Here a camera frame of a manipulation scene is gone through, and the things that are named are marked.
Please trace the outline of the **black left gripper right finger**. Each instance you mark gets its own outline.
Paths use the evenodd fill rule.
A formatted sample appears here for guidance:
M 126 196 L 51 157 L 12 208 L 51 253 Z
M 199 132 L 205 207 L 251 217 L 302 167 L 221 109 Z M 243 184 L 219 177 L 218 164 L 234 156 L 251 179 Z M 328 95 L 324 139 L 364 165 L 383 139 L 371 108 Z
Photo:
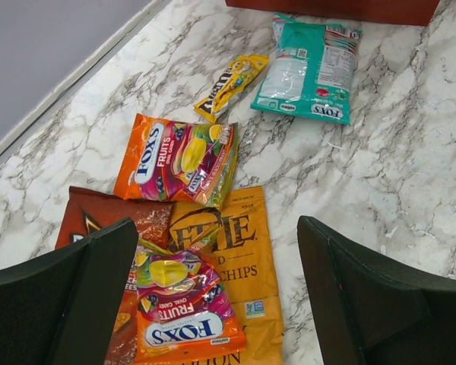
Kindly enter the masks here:
M 456 364 L 456 280 L 402 264 L 314 217 L 299 254 L 326 364 Z

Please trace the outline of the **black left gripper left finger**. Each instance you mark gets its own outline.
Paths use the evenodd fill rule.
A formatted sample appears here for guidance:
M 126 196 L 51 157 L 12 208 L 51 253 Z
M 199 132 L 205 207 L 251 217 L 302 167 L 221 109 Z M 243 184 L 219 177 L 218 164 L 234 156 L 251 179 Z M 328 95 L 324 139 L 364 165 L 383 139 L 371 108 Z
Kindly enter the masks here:
M 0 270 L 0 364 L 66 364 L 88 245 Z

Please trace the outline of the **red Doritos chips bag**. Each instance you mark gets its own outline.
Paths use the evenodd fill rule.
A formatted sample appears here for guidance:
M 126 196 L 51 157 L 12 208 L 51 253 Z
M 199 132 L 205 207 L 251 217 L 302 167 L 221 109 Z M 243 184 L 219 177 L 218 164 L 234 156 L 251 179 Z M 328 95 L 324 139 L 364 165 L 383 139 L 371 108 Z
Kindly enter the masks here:
M 127 201 L 72 186 L 56 248 L 88 245 L 72 309 L 74 353 L 66 364 L 130 364 L 136 352 L 135 250 L 144 239 L 164 248 L 173 204 Z

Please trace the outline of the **yellow Kettle honey dijon bag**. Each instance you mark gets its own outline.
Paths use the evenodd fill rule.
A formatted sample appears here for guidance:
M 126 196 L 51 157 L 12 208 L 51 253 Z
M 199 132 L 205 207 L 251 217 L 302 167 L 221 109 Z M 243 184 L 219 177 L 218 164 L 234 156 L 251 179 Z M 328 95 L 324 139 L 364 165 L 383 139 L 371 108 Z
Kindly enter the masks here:
M 174 205 L 169 249 L 183 249 L 212 224 L 220 229 L 213 254 L 217 270 L 247 337 L 247 348 L 195 364 L 281 364 L 283 315 L 261 186 L 233 190 L 223 209 Z

